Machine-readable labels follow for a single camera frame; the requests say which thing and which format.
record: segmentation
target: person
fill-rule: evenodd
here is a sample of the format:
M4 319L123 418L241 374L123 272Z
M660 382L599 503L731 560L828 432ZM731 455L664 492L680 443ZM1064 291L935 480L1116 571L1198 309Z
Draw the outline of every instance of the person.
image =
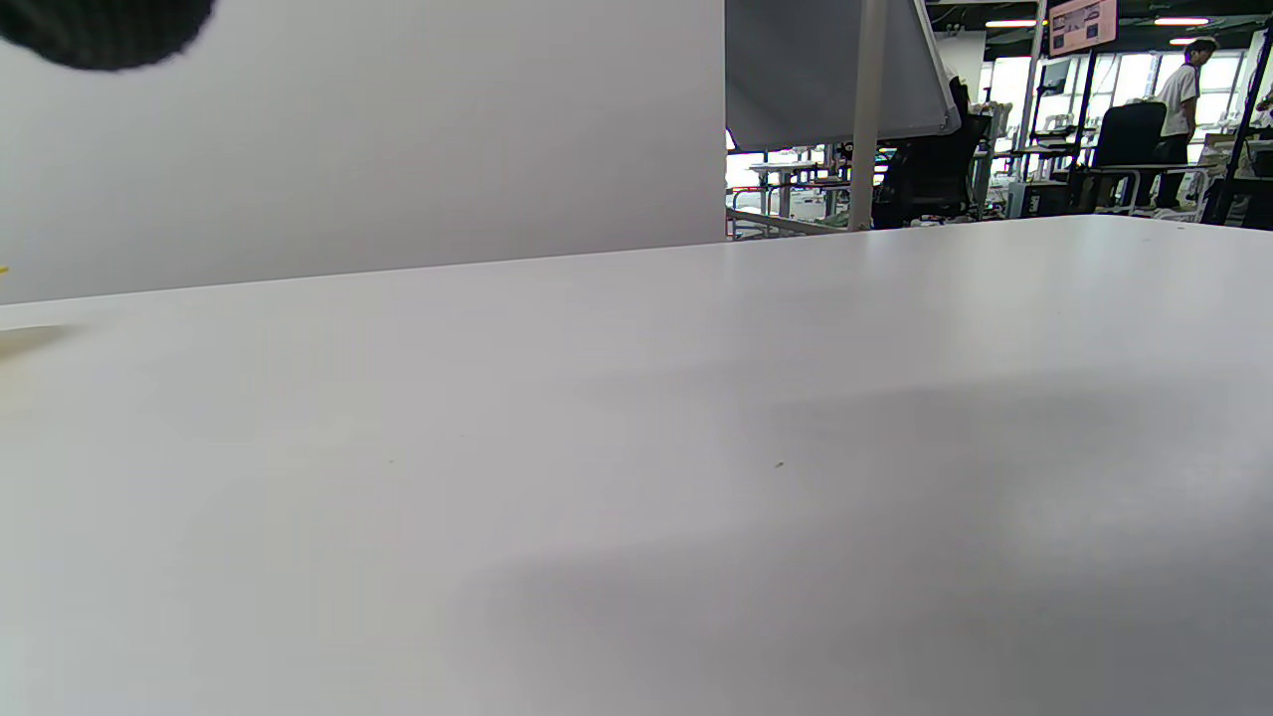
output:
M1198 131L1198 96L1202 93L1202 68L1220 50L1220 43L1211 37L1199 37L1185 47L1185 64L1171 73L1156 99L1167 106L1167 117L1162 122L1161 140L1155 149L1155 159L1162 164L1188 164L1189 141ZM1158 182L1160 209L1180 208L1180 181L1183 175L1162 175Z

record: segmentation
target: white shirt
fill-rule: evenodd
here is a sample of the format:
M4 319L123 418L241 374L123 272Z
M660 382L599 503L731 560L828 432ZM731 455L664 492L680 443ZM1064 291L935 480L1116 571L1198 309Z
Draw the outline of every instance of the white shirt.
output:
M1167 118L1162 122L1162 136L1189 134L1189 118L1183 104L1198 98L1198 68L1180 65L1180 69L1167 78L1158 93L1158 102L1167 106Z

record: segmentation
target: white pole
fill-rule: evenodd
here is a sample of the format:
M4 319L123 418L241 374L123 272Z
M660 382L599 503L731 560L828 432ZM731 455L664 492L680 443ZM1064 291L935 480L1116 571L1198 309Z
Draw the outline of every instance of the white pole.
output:
M849 231L871 231L875 152L880 140L880 92L883 82L883 36L889 0L862 1L858 43L858 92L853 111L853 181L849 185Z
M1039 0L1039 10L1035 13L1035 39L1034 51L1030 52L1030 78L1026 80L1026 101L1021 115L1021 129L1017 131L1017 149L1030 145L1030 122L1034 121L1034 103L1037 96L1039 59L1043 56L1043 22L1048 19L1048 0ZM1016 163L1016 173L1025 178L1026 158L1022 157Z

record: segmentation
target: black pants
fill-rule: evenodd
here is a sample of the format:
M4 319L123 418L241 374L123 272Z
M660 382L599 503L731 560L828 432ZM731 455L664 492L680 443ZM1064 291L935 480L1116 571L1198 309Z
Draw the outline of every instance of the black pants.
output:
M1189 135L1179 134L1164 136L1162 141L1153 149L1155 161L1162 164L1188 164L1189 163ZM1158 182L1158 208L1175 209L1180 205L1180 182L1184 175L1162 175Z

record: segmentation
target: monitor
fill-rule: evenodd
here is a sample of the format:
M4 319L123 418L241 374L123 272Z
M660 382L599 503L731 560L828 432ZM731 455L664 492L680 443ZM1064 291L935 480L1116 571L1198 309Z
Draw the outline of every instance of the monitor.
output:
M1051 62L1043 68L1043 80L1039 82L1040 97L1055 97L1066 93L1069 83L1069 60Z
M1053 57L1113 42L1118 37L1118 0L1072 0L1051 9Z

